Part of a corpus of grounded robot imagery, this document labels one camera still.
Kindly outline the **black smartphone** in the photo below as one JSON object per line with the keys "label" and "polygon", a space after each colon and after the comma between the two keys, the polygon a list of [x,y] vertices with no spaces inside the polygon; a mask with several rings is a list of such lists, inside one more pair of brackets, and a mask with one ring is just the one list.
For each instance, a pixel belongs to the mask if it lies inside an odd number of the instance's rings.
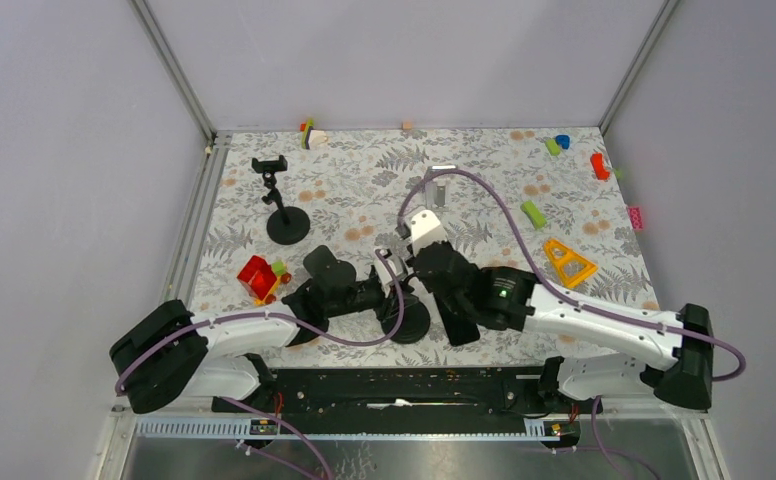
{"label": "black smartphone", "polygon": [[478,326],[450,311],[440,314],[448,343],[453,347],[465,346],[480,340]]}

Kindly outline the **black phone stand with phone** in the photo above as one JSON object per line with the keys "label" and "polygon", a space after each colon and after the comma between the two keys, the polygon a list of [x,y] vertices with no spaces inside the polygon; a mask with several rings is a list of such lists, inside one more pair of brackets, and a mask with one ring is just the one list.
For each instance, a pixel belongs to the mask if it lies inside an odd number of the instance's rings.
{"label": "black phone stand with phone", "polygon": [[420,341],[428,333],[431,319],[427,307],[415,295],[404,293],[402,298],[402,310],[397,295],[392,293],[375,313],[383,332],[394,332],[389,337],[392,342],[408,345]]}

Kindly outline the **black round-base phone stand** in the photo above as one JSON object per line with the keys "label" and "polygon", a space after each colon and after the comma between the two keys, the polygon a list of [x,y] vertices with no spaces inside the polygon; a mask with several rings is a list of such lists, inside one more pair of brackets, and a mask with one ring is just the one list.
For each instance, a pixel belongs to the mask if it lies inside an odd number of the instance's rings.
{"label": "black round-base phone stand", "polygon": [[286,206],[277,187],[276,174],[288,170],[285,156],[279,155],[275,160],[266,161],[252,158],[251,167],[255,173],[262,176],[263,185],[268,189],[261,200],[266,205],[276,206],[276,211],[266,223],[269,238],[279,245],[293,245],[303,240],[310,231],[310,218],[301,208]]}

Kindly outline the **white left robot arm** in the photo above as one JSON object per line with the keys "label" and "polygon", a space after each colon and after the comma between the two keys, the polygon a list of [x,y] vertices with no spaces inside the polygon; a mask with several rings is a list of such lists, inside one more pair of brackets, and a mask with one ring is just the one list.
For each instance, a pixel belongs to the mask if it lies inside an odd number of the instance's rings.
{"label": "white left robot arm", "polygon": [[430,327],[429,312],[386,250],[376,253],[368,277],[322,248],[303,261],[309,275],[282,300],[223,316],[196,316],[178,300],[147,314],[109,350],[118,375],[114,390],[136,414],[155,412],[180,398],[230,397],[260,411],[274,385],[260,351],[322,337],[332,318],[370,310],[383,336],[377,344],[410,344]]}

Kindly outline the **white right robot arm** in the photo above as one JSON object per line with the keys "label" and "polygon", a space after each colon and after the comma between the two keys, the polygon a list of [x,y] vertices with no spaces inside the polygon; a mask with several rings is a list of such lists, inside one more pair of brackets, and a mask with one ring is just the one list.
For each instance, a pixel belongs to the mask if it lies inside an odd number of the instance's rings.
{"label": "white right robot arm", "polygon": [[642,393],[680,408],[711,408],[714,347],[706,308],[687,304],[673,312],[593,304],[529,271],[481,268],[447,241],[410,252],[409,265],[433,295],[454,345],[473,342],[488,329],[567,335],[608,349],[597,357],[545,360],[537,396],[547,410]]}

